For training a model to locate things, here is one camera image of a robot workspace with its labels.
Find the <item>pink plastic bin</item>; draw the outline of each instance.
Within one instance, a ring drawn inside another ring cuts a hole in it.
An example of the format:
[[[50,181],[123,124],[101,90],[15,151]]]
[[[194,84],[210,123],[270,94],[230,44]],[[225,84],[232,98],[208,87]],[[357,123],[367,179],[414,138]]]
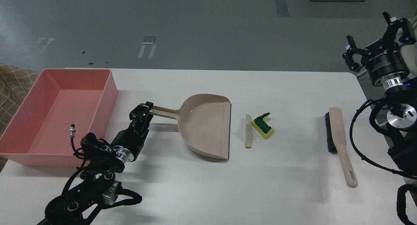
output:
[[[79,166],[74,144],[102,138],[118,90],[109,69],[45,69],[0,138],[0,156],[26,166]]]

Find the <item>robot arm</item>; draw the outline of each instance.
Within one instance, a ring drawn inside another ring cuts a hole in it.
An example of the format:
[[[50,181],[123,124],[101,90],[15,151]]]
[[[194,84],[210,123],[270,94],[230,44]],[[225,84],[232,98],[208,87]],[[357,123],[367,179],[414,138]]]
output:
[[[391,173],[417,179],[417,93],[403,84],[403,79],[408,76],[410,71],[399,51],[404,45],[414,44],[416,36],[411,28],[411,23],[406,18],[398,20],[395,17],[390,17],[387,12],[384,12],[383,15],[388,28],[381,39],[368,45],[365,49],[359,49],[353,38],[347,36],[349,45],[346,53],[342,55],[351,71],[359,72],[362,67],[365,67],[372,85],[383,86],[385,90],[385,97],[375,101],[368,100],[357,110],[350,125],[350,141],[353,149],[362,160]],[[402,43],[399,46],[395,42],[395,36],[400,28],[404,34],[399,38]],[[353,60],[354,54],[362,56],[362,66]],[[371,161],[357,149],[353,142],[353,124],[359,114],[371,105],[374,105],[374,108],[369,122],[378,133],[390,137],[392,140],[393,146],[389,148],[388,154],[401,171],[389,169]],[[385,128],[380,127],[375,120],[382,109],[388,110]],[[417,188],[406,184],[398,189],[396,210],[398,217],[404,224],[413,224],[405,213],[405,193],[407,191],[416,193]]]
[[[142,201],[139,194],[124,189],[122,183],[116,181],[116,173],[122,173],[125,163],[136,160],[142,150],[153,117],[149,114],[152,106],[153,103],[146,102],[133,109],[129,114],[129,127],[120,131],[111,144],[88,133],[82,138],[81,148],[75,149],[73,146],[74,155],[83,159],[83,163],[70,177],[62,194],[46,206],[45,219],[38,225],[89,225],[103,209]],[[72,145],[74,134],[75,126],[72,125]],[[69,189],[79,173],[82,183]],[[116,202],[118,195],[126,195],[131,199]],[[82,213],[94,204],[97,206],[92,213],[83,218]]]

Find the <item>plaid fabric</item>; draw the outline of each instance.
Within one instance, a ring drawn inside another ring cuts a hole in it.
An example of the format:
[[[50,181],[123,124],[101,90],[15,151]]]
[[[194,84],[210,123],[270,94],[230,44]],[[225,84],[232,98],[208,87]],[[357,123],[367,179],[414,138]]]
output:
[[[0,136],[32,88],[37,72],[0,63]],[[0,157],[0,171],[7,159]]]

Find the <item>gray floor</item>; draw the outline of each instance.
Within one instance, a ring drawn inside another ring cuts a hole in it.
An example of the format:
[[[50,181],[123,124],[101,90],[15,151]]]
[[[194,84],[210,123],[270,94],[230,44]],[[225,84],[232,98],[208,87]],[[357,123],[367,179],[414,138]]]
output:
[[[383,11],[410,18],[416,6],[416,0],[0,0],[0,63],[36,71],[348,72],[341,58],[346,35],[363,48],[385,32]],[[156,36],[152,58],[151,45],[138,58],[144,36]],[[360,84],[367,97],[383,96],[367,76]]]

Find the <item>hand brush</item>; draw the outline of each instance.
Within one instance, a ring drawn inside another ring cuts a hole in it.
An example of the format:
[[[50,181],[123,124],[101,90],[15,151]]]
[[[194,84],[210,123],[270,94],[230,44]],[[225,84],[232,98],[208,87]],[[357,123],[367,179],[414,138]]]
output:
[[[332,154],[338,153],[347,186],[356,188],[358,181],[346,151],[346,135],[343,118],[339,108],[330,108],[325,115],[327,129],[327,149]]]

